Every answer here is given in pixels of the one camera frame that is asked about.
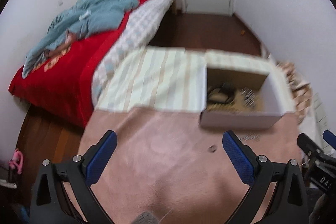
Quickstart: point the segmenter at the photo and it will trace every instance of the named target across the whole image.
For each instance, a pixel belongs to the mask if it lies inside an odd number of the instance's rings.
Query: wooden floor
[[[235,16],[167,13],[151,41],[152,46],[214,48],[260,56],[260,44]],[[76,155],[84,130],[31,106],[17,147],[24,153],[20,191],[13,201],[29,206],[31,187],[44,159],[57,163]]]
[[[258,39],[236,16],[167,13],[149,45],[261,54]]]

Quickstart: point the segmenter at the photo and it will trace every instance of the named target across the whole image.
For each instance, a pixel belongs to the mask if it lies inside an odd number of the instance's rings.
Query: metal bolt
[[[42,165],[47,166],[49,163],[50,163],[50,160],[44,160],[44,161],[42,162]]]
[[[74,156],[74,157],[72,158],[72,160],[73,160],[74,162],[79,162],[79,161],[81,161],[81,159],[82,159],[82,156],[81,156],[81,155],[76,155],[76,156]]]
[[[291,163],[291,165],[293,165],[293,166],[297,166],[297,161],[294,160],[294,159],[291,159],[290,163]]]
[[[266,161],[267,161],[267,157],[264,156],[264,155],[259,156],[258,159],[259,159],[261,162],[266,162]]]

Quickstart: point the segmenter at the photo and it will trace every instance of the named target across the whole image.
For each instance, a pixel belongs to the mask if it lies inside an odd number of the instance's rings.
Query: pink object
[[[23,153],[20,150],[15,149],[13,159],[8,162],[8,165],[11,169],[17,168],[17,173],[20,175],[23,166]]]
[[[141,212],[162,223],[225,223],[249,189],[241,182],[222,147],[223,130],[199,127],[199,113],[161,112],[134,107],[129,112],[94,111],[78,154],[113,128],[118,146],[99,181],[91,186],[106,213],[119,224],[131,223]],[[296,144],[297,118],[286,113],[267,130],[235,130],[257,155],[271,161],[302,160]],[[217,150],[209,153],[209,147]],[[64,185],[79,210],[69,183]],[[268,207],[274,184],[254,221]],[[118,198],[111,199],[111,193]]]

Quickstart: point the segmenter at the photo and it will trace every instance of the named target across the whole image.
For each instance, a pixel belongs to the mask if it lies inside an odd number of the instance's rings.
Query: open box
[[[200,115],[200,126],[203,128],[267,129],[283,116],[275,83],[268,74],[208,67],[206,79],[207,90],[221,86],[224,82],[230,82],[237,88],[235,104],[232,106],[237,111],[205,108]],[[243,88],[252,89],[256,93],[259,102],[254,110],[246,109],[239,100]]]

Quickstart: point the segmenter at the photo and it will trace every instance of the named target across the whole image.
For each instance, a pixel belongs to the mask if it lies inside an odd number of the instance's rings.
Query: red blanket
[[[117,30],[74,42],[69,52],[47,71],[42,65],[23,79],[22,67],[14,76],[9,92],[84,128],[93,113],[93,74],[124,31],[129,14],[125,14]]]

